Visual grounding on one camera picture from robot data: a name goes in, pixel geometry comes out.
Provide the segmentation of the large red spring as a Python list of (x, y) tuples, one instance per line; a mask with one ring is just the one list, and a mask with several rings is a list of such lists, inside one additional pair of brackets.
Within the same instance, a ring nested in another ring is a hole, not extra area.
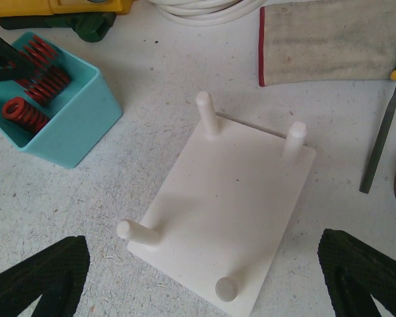
[(28, 43), (23, 45), (19, 54), (33, 63), (36, 67), (44, 69), (50, 66), (51, 62), (59, 56), (57, 50), (53, 46), (49, 45), (37, 35), (33, 35)]
[(28, 79), (18, 79), (24, 93), (42, 107), (46, 107), (70, 83), (70, 75), (61, 67), (51, 66), (46, 71), (36, 72)]

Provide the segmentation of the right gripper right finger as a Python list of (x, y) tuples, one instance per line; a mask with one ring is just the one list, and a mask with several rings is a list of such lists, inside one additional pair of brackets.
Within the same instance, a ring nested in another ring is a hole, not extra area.
[(336, 316), (396, 316), (396, 261), (343, 230), (325, 229), (317, 255)]

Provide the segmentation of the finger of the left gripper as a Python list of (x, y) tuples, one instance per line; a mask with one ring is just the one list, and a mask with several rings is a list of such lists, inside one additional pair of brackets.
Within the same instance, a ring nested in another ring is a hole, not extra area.
[(35, 69), (31, 61), (0, 38), (0, 82), (27, 79)]

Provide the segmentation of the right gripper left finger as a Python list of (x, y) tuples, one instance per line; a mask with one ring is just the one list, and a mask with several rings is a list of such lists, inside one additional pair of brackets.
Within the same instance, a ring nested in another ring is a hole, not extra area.
[(89, 270), (84, 236), (68, 236), (0, 273), (0, 316), (73, 316)]

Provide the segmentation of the black yellow file tool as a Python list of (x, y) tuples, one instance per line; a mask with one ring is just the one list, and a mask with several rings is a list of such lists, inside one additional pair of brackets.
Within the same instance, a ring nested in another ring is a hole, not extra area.
[[(390, 79), (396, 82), (396, 66), (390, 74)], [(395, 110), (396, 110), (396, 85), (393, 91), (393, 95), (385, 109), (385, 114), (381, 121), (381, 125), (379, 127), (379, 131), (374, 146), (372, 148), (372, 152), (370, 153), (368, 163), (366, 165), (364, 174), (362, 176), (359, 191), (364, 194), (368, 194), (372, 187), (372, 182), (374, 180), (374, 176), (376, 175), (376, 170), (378, 168), (381, 154), (383, 152), (383, 148), (387, 140), (387, 136), (393, 121)]]

